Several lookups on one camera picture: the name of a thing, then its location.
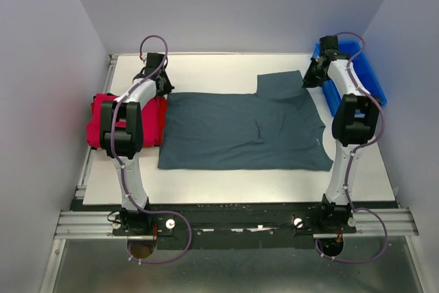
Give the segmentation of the grey-blue t shirt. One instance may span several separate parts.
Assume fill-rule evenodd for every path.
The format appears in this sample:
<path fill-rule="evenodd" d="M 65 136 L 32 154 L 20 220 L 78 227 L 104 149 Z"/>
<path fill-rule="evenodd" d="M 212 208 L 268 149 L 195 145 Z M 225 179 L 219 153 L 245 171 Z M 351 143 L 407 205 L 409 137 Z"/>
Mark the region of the grey-blue t shirt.
<path fill-rule="evenodd" d="M 158 168 L 327 172 L 324 129 L 299 71 L 258 75 L 255 93 L 176 93 Z"/>

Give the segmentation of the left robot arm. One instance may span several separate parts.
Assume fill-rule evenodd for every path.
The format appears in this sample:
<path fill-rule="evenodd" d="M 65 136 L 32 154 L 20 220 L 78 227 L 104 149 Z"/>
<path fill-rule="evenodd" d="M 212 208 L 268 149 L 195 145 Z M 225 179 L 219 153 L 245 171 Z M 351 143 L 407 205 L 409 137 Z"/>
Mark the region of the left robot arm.
<path fill-rule="evenodd" d="M 118 217 L 112 221 L 120 235 L 154 232 L 149 197 L 143 187 L 139 165 L 144 139 L 142 110 L 149 101 L 173 89 L 165 72 L 165 54 L 148 53 L 140 58 L 144 66 L 133 78 L 132 86 L 100 106 L 100 148 L 112 159 L 121 189 L 121 208 Z"/>

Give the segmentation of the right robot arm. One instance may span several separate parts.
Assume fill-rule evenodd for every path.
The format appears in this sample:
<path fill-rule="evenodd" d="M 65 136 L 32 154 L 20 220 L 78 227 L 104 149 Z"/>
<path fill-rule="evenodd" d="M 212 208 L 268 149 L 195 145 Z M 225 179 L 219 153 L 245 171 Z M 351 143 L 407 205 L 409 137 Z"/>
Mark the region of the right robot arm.
<path fill-rule="evenodd" d="M 325 233 L 340 230 L 356 211 L 351 198 L 355 171 L 362 150 L 377 141 L 382 108 L 355 73 L 353 59 L 360 53 L 341 52 L 337 34 L 324 36 L 319 40 L 319 55 L 311 59 L 302 80 L 305 89 L 332 81 L 341 97 L 331 126 L 336 146 L 331 180 L 315 217 L 316 226 Z"/>

